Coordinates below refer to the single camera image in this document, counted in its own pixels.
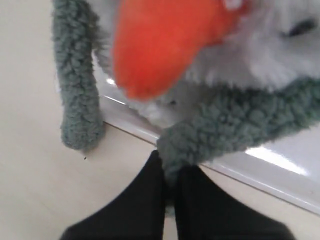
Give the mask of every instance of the gray-green plush arm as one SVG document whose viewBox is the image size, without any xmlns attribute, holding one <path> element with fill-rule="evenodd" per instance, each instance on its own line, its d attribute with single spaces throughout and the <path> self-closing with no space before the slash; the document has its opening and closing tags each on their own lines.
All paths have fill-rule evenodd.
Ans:
<svg viewBox="0 0 320 240">
<path fill-rule="evenodd" d="M 276 93 L 221 87 L 192 119 L 165 130 L 157 148 L 172 182 L 183 166 L 257 147 L 319 120 L 318 81 L 296 81 Z"/>
<path fill-rule="evenodd" d="M 64 106 L 62 141 L 70 148 L 95 147 L 105 133 L 92 66 L 92 14 L 83 0 L 54 0 L 53 41 Z"/>
</svg>

